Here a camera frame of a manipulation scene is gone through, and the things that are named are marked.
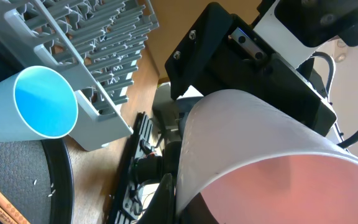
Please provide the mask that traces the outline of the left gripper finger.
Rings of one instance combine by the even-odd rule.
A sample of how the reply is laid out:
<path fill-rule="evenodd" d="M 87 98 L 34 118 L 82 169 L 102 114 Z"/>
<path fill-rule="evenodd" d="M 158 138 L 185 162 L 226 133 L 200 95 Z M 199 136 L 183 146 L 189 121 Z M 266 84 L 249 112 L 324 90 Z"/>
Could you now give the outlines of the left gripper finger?
<path fill-rule="evenodd" d="M 137 224 L 172 224 L 174 219 L 174 184 L 171 174 L 165 174 Z"/>

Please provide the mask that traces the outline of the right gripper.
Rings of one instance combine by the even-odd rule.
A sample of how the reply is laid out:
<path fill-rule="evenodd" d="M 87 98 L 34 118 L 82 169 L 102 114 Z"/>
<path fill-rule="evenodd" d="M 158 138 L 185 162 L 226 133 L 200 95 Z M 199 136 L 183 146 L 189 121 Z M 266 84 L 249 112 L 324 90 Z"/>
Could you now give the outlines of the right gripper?
<path fill-rule="evenodd" d="M 165 62 L 176 100 L 190 86 L 206 96 L 246 91 L 322 136 L 337 120 L 313 60 L 293 68 L 239 16 L 209 3 Z"/>

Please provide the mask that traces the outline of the pink cup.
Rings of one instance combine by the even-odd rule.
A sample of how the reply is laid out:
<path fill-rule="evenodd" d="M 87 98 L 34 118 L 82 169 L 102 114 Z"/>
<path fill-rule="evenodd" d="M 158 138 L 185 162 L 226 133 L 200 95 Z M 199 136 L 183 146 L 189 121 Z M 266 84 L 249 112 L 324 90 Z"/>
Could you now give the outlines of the pink cup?
<path fill-rule="evenodd" d="M 175 214 L 195 223 L 358 223 L 358 157 L 240 90 L 185 124 Z"/>

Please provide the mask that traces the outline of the blue cup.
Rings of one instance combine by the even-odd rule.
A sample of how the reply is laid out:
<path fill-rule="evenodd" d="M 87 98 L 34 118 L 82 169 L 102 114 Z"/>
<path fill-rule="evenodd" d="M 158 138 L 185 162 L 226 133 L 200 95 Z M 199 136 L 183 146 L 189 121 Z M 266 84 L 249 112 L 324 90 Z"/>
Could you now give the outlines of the blue cup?
<path fill-rule="evenodd" d="M 74 90 L 51 68 L 27 67 L 0 82 L 0 142 L 59 139 L 77 119 Z"/>

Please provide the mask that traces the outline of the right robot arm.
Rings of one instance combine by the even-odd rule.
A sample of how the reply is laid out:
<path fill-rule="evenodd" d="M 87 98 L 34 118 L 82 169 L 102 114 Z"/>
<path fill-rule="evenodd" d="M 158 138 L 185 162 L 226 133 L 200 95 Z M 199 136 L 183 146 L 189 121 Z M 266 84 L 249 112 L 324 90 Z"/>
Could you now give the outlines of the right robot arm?
<path fill-rule="evenodd" d="M 324 102 L 328 89 L 313 70 L 316 54 L 303 49 L 300 60 L 294 62 L 290 48 L 300 41 L 277 18 L 277 12 L 299 6 L 296 1 L 262 0 L 259 15 L 251 24 L 216 2 L 206 6 L 165 63 L 180 132 L 200 100 L 185 96 L 193 87 L 201 96 L 226 89 L 248 92 L 318 134 L 328 134 L 337 118 Z M 152 199 L 150 211 L 155 212 L 159 205 L 167 208 L 167 212 L 158 213 L 158 222 L 171 223 L 182 142 L 167 144 L 162 154 L 155 156 L 148 141 L 151 120 L 142 113 L 136 121 L 135 134 L 123 155 L 122 180 L 111 209 L 113 222 L 139 218 L 144 211 L 140 197 L 144 186 L 166 183 L 168 187 Z"/>

